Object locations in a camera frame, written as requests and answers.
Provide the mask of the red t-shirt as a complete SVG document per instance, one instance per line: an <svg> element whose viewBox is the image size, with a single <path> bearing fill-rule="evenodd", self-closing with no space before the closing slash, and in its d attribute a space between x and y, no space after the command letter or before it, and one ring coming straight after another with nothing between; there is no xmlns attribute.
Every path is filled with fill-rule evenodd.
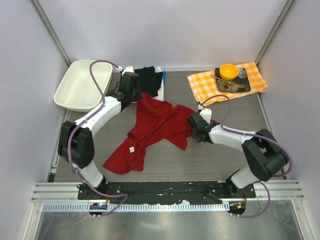
<svg viewBox="0 0 320 240"><path fill-rule="evenodd" d="M195 111L187 106L173 106L168 101L152 98L147 93L136 105L135 126L127 138L102 165L112 173L124 175L131 171L141 172L147 147L166 139L181 150L186 150L187 138L193 129L187 118Z"/></svg>

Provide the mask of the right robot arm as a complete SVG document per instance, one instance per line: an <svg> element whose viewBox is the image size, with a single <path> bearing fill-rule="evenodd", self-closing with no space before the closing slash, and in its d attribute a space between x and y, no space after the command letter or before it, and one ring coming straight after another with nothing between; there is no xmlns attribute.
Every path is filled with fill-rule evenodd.
<svg viewBox="0 0 320 240"><path fill-rule="evenodd" d="M225 180L225 190L230 197L238 197L250 184L267 182L292 163L290 154L267 129L240 131L219 122L208 123L199 112L189 116L187 122L193 130L192 137L198 142L224 145L244 153L247 166Z"/></svg>

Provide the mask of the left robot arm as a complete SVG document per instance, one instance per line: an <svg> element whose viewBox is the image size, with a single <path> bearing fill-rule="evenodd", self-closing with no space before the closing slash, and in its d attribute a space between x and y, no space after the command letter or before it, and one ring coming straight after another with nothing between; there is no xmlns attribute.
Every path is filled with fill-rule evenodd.
<svg viewBox="0 0 320 240"><path fill-rule="evenodd" d="M118 88L111 89L93 110L61 126L58 155L69 163L74 174L79 174L97 200L106 195L108 182L94 163L94 136L111 118L142 98L139 79L134 72L123 73Z"/></svg>

